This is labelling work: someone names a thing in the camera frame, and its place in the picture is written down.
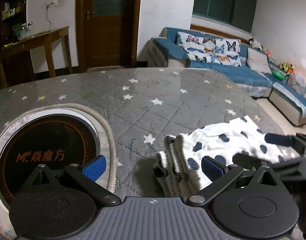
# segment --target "round black disc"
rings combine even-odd
[[[270,192],[269,187],[263,192],[246,187],[219,195],[212,204],[215,220],[246,239],[274,239],[288,233],[299,216],[296,203],[289,193]]]
[[[20,236],[58,239],[82,230],[95,213],[96,205],[90,196],[65,188],[61,193],[19,193],[12,203],[9,217]]]
[[[0,197],[9,206],[38,164],[62,170],[85,164],[98,151],[95,132],[84,120],[64,114],[36,119],[16,132],[0,156]]]

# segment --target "metal screw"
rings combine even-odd
[[[193,203],[203,203],[205,201],[205,198],[200,195],[195,195],[190,197],[190,201]]]
[[[114,204],[118,202],[118,197],[113,195],[107,195],[103,198],[103,201],[109,204]]]

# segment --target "wooden door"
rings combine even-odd
[[[130,65],[135,0],[83,0],[85,66]]]

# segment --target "window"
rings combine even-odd
[[[252,31],[256,0],[194,0],[193,14]]]

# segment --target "polka dot cloth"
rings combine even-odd
[[[157,154],[154,173],[166,197],[186,199],[212,183],[204,174],[204,156],[225,166],[233,164],[232,158],[237,153],[272,163],[285,161],[278,147],[266,143],[264,137],[264,132],[248,116],[211,124],[189,134],[167,136],[165,152]]]

